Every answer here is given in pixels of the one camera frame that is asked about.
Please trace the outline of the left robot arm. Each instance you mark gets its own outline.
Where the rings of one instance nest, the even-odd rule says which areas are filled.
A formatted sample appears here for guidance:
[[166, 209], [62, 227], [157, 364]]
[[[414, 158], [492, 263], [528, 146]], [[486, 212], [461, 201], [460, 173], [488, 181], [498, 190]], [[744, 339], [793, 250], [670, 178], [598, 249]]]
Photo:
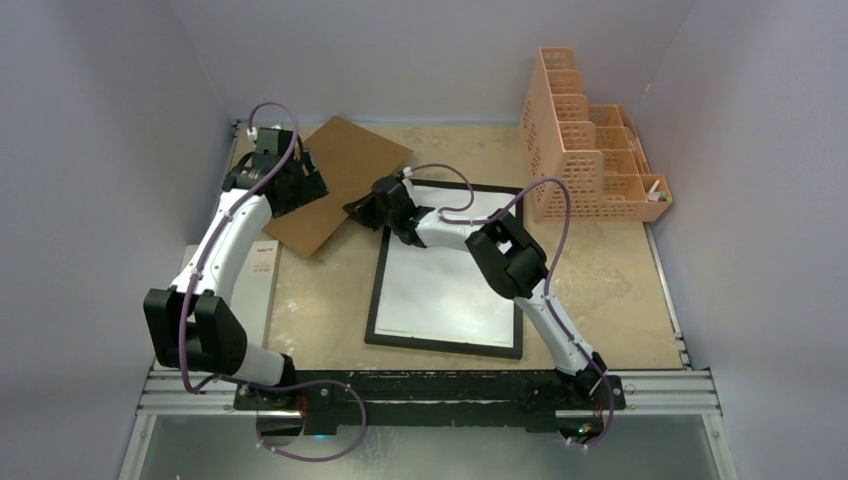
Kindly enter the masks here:
[[143, 311], [159, 365], [255, 385], [284, 409], [298, 395], [293, 360], [251, 341], [230, 302], [260, 231], [328, 189], [298, 132], [253, 127], [248, 135], [254, 147], [225, 176], [201, 243], [167, 288], [148, 291]]

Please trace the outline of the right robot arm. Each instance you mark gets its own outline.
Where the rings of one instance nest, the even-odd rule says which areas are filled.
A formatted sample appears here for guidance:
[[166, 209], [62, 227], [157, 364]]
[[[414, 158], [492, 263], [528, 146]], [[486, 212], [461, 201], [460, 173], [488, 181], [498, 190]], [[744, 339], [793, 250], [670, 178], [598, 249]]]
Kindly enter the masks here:
[[584, 407], [600, 391], [613, 396], [615, 388], [602, 357], [579, 333], [553, 290], [558, 261], [547, 257], [511, 212], [531, 190], [524, 188], [487, 217], [465, 217], [453, 207], [418, 204], [407, 175], [398, 174], [377, 180], [368, 194], [343, 209], [369, 229], [389, 228], [408, 246], [468, 253], [487, 285], [531, 321], [562, 379], [564, 399]]

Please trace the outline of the brown frame backing board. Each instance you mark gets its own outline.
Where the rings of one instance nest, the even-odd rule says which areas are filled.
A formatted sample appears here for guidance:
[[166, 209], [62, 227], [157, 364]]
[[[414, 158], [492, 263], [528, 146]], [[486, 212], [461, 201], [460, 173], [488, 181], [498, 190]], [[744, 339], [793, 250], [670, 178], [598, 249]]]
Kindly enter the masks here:
[[305, 146], [328, 194], [269, 221], [263, 232], [301, 258], [308, 258], [347, 218], [343, 206], [365, 196], [372, 184], [390, 175], [413, 151], [342, 117], [334, 116], [312, 133]]

